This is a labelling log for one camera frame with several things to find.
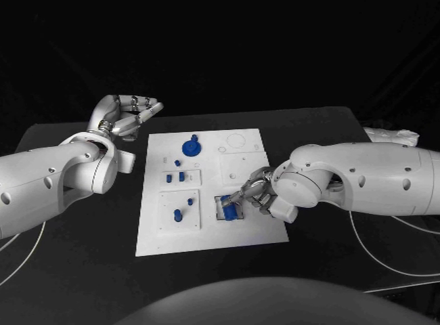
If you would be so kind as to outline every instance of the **small blue component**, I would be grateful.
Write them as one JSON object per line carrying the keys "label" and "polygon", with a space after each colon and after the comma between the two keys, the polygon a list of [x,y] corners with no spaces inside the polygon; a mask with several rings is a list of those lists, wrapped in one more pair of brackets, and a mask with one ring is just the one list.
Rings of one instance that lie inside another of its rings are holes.
{"label": "small blue component", "polygon": [[192,139],[183,144],[182,152],[188,157],[195,157],[202,151],[201,143],[198,142],[198,135],[194,134]]}
{"label": "small blue component", "polygon": [[173,212],[173,219],[181,222],[182,221],[182,213],[181,213],[181,210],[176,209],[175,212]]}
{"label": "small blue component", "polygon": [[[222,201],[230,197],[230,195],[222,196]],[[225,219],[227,221],[232,221],[237,219],[237,205],[232,204],[231,206],[222,208],[222,212],[225,212]]]}

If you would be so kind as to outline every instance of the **white cable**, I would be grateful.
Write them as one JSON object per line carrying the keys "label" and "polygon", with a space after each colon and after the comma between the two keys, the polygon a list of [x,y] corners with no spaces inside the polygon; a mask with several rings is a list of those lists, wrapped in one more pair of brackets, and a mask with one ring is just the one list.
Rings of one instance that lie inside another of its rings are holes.
{"label": "white cable", "polygon": [[29,260],[29,257],[32,256],[32,253],[35,252],[35,249],[38,247],[38,244],[39,244],[39,241],[41,241],[41,237],[42,237],[42,233],[43,233],[43,229],[46,227],[46,222],[43,222],[42,224],[42,229],[41,229],[41,233],[39,233],[39,237],[38,237],[38,240],[36,240],[36,243],[35,243],[35,247],[32,248],[32,252],[29,253],[25,261],[22,262],[22,265],[17,267],[17,269],[15,270],[15,272],[9,275],[9,277],[2,281],[0,283],[0,286],[10,280],[12,276],[19,272],[22,266],[25,265],[26,261]]}
{"label": "white cable", "polygon": [[440,273],[435,273],[435,274],[413,274],[413,273],[407,273],[407,272],[403,272],[394,268],[391,268],[387,264],[384,264],[378,258],[372,255],[372,253],[370,252],[370,249],[367,248],[367,246],[364,246],[364,241],[361,240],[359,238],[359,234],[358,234],[358,231],[357,231],[357,227],[354,225],[354,215],[351,214],[351,211],[349,211],[349,217],[351,217],[351,224],[354,226],[354,232],[357,234],[357,237],[358,237],[358,240],[359,240],[359,243],[361,243],[361,246],[364,247],[364,250],[367,251],[367,253],[370,254],[371,258],[374,258],[374,260],[383,265],[385,266],[388,269],[391,269],[394,272],[403,274],[404,276],[420,276],[420,277],[424,277],[424,276],[440,276]]}
{"label": "white cable", "polygon": [[17,236],[19,236],[20,234],[17,234],[9,241],[7,241],[7,243],[2,246],[2,248],[0,248],[0,252],[7,248],[7,245],[10,245],[10,243],[17,239]]}
{"label": "white cable", "polygon": [[410,227],[413,227],[414,229],[419,229],[423,232],[429,232],[430,234],[440,235],[440,232],[436,232],[435,230],[424,229],[424,228],[419,227],[417,225],[411,225],[406,220],[401,220],[400,218],[394,217],[393,215],[391,215],[391,217],[396,220],[398,220],[400,222],[403,222],[406,225],[409,225]]}

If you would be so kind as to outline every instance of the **white board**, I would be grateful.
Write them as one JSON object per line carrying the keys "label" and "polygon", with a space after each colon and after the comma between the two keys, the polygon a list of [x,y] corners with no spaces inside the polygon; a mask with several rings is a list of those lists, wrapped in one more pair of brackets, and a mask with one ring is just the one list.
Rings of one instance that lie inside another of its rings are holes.
{"label": "white board", "polygon": [[[188,157],[182,145],[194,134],[202,151]],[[218,196],[232,194],[251,173],[264,166],[270,164],[258,129],[149,136],[137,256],[289,241],[284,222],[263,215],[245,200],[241,202],[243,219],[217,218]],[[185,181],[179,181],[181,171]],[[182,211],[181,222],[175,221],[176,209]]]}

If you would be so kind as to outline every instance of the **table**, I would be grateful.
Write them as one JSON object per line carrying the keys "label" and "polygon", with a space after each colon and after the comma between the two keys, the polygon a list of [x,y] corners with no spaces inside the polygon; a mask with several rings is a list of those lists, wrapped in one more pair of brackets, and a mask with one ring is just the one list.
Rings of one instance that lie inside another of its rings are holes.
{"label": "table", "polygon": [[[33,125],[16,152],[58,146],[87,125]],[[152,118],[136,142],[116,141],[120,150],[137,155],[133,173],[120,173],[108,193],[77,201],[48,221],[35,254],[0,288],[0,324],[114,324],[173,293],[234,278],[312,278],[364,291],[440,281],[377,264],[359,245],[348,211],[328,203],[300,209],[286,225],[289,243],[134,256],[149,134],[250,128],[261,130],[271,166],[305,144],[370,142],[346,107]],[[390,217],[354,216],[368,246],[387,261],[420,273],[440,270],[440,240]],[[0,281],[23,262],[39,233],[41,226],[0,253]]]}

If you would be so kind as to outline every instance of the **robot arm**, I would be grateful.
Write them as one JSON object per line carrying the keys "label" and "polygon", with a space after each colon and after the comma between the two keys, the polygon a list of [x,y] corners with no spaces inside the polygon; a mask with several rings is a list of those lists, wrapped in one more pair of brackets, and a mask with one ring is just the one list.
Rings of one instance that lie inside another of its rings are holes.
{"label": "robot arm", "polygon": [[114,139],[137,139],[137,130],[162,110],[155,98],[108,95],[100,101],[88,131],[56,147],[0,157],[0,239],[32,229],[74,202],[113,187],[130,173],[136,156],[116,149]]}
{"label": "robot arm", "polygon": [[273,174],[258,177],[258,192],[250,192],[258,183],[254,177],[224,207],[247,198],[290,223],[297,207],[312,208],[319,202],[375,215],[440,215],[440,152],[401,144],[308,145]]}

